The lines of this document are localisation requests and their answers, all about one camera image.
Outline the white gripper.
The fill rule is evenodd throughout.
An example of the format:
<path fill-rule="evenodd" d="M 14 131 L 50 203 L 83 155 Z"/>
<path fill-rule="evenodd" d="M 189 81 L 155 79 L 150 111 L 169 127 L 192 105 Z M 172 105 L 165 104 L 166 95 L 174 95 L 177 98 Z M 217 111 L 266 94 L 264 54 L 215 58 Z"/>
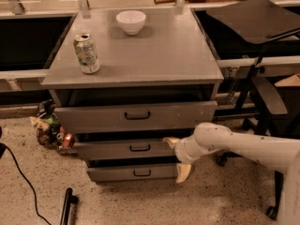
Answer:
<path fill-rule="evenodd" d="M 184 139 L 165 137 L 163 141 L 167 143 L 171 149 L 175 150 L 177 158 L 182 162 L 176 165 L 176 182 L 185 182 L 191 173 L 192 166 L 190 164 L 193 164 L 203 155 L 201 147 L 196 143 L 194 136 L 189 136 Z"/>

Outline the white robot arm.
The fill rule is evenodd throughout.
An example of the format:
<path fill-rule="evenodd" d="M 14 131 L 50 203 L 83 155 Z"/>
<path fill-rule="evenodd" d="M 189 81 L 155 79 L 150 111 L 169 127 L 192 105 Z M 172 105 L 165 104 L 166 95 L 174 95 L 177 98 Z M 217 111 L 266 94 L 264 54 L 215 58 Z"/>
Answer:
<path fill-rule="evenodd" d="M 192 164 L 203 156 L 227 150 L 285 175 L 279 202 L 277 225 L 300 224 L 300 141 L 247 133 L 228 127 L 200 123 L 191 136 L 163 139 L 179 162 L 177 183 L 186 181 Z"/>

